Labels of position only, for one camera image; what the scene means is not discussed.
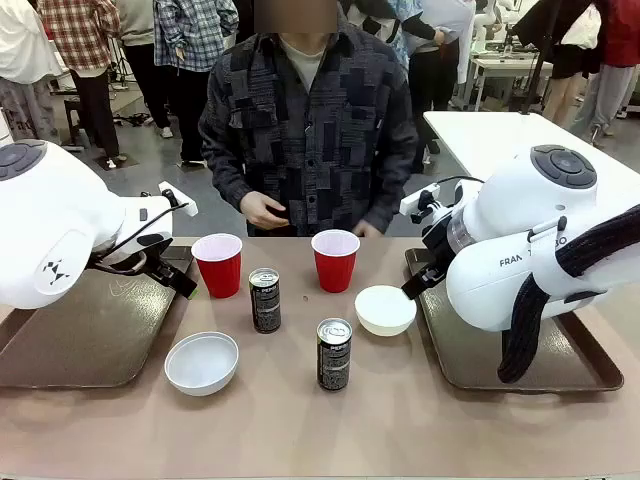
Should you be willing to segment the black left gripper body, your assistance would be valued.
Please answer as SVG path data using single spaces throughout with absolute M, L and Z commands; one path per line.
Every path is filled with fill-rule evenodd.
M 145 256 L 143 274 L 163 286 L 170 286 L 175 276 L 174 266 L 161 257 L 161 252 L 156 247 L 144 249 L 143 253 Z

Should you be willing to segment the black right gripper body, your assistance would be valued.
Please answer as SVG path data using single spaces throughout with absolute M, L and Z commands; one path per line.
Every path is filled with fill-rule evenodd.
M 432 257 L 431 268 L 439 274 L 446 274 L 449 265 L 457 255 L 448 239 L 449 223 L 452 214 L 447 213 L 444 217 L 434 221 L 431 226 L 423 229 L 423 244 Z

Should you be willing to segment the person's right hand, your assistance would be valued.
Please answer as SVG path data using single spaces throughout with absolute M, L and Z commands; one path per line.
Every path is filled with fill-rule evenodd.
M 257 191 L 247 193 L 240 201 L 240 211 L 246 220 L 262 230 L 273 230 L 289 225 L 286 208 L 278 201 Z

